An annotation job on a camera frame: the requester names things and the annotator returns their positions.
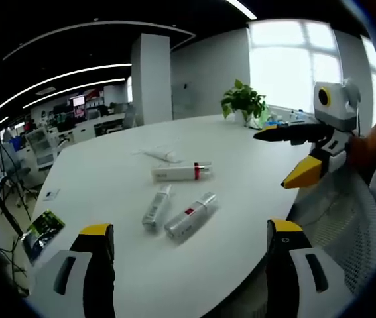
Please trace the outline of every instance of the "green plant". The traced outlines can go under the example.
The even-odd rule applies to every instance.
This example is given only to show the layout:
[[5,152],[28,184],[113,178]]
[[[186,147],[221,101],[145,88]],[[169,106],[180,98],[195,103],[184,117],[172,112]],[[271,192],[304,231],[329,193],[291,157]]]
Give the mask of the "green plant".
[[225,92],[221,101],[223,116],[226,119],[230,113],[240,110],[245,121],[251,114],[255,118],[260,117],[261,112],[267,107],[265,97],[265,95],[259,95],[254,89],[242,84],[237,79],[235,80],[235,87]]

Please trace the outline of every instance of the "chair backrest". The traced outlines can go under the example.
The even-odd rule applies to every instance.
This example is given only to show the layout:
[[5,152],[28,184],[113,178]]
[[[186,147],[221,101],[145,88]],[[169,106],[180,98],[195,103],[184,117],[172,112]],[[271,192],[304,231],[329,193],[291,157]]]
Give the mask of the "chair backrest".
[[14,146],[8,142],[0,144],[0,169],[7,174],[12,174],[21,169],[21,161]]
[[135,106],[128,106],[126,109],[126,113],[124,115],[123,119],[123,129],[129,129],[132,128],[135,125],[135,119],[136,119],[136,107]]
[[376,271],[376,202],[365,182],[348,167],[328,174],[294,204],[290,220],[344,269],[357,295]]
[[52,165],[57,154],[46,130],[39,128],[26,134],[25,137],[36,156],[38,167],[43,168]]
[[86,119],[91,120],[91,119],[96,119],[101,115],[98,109],[88,109],[86,111]]

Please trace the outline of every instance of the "small object on table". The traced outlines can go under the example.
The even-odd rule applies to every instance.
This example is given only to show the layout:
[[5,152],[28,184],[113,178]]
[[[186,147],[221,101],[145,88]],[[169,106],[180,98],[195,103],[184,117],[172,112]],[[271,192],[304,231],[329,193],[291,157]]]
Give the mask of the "small object on table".
[[162,212],[168,207],[171,188],[171,184],[161,187],[149,205],[148,211],[142,218],[142,224],[146,230],[157,230]]
[[173,164],[181,162],[181,160],[177,159],[176,152],[173,150],[165,150],[165,149],[149,149],[149,150],[142,150],[143,154],[146,154],[147,156],[161,159],[163,161],[167,161]]
[[167,222],[164,229],[172,239],[187,239],[211,217],[217,208],[216,195],[207,192],[201,199]]
[[33,264],[49,242],[64,228],[61,221],[51,210],[46,210],[33,221],[21,237],[24,251]]
[[195,162],[193,164],[178,164],[159,166],[151,170],[156,181],[169,180],[200,180],[212,174],[211,162]]
[[60,189],[46,192],[43,201],[53,201],[58,196],[58,193],[60,193]]

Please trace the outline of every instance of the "red label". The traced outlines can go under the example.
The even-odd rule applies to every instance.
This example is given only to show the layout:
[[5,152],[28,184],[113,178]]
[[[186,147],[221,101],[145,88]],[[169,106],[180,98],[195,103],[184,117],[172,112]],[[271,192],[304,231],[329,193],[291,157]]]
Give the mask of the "red label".
[[197,162],[194,163],[194,169],[195,169],[195,180],[198,180],[200,178],[200,165]]
[[192,214],[192,212],[194,212],[194,210],[191,209],[191,208],[189,208],[189,209],[187,209],[187,210],[185,211],[185,213],[186,213],[187,215]]

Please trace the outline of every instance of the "white tube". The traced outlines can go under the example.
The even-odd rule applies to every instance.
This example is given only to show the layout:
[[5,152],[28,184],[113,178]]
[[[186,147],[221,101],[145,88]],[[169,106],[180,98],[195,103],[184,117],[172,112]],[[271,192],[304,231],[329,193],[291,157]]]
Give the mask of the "white tube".
[[153,168],[151,174],[156,181],[200,180],[212,174],[211,162],[195,162]]
[[208,192],[185,211],[166,223],[164,229],[172,239],[184,239],[198,230],[218,208],[217,197]]
[[149,205],[147,212],[142,218],[142,224],[146,230],[154,231],[159,226],[160,214],[168,205],[171,188],[171,184],[161,187]]
[[143,153],[146,154],[147,156],[151,156],[153,158],[171,162],[173,164],[180,162],[180,160],[176,158],[176,153],[173,150],[167,151],[167,150],[159,150],[159,149],[150,149],[150,150],[144,150]]

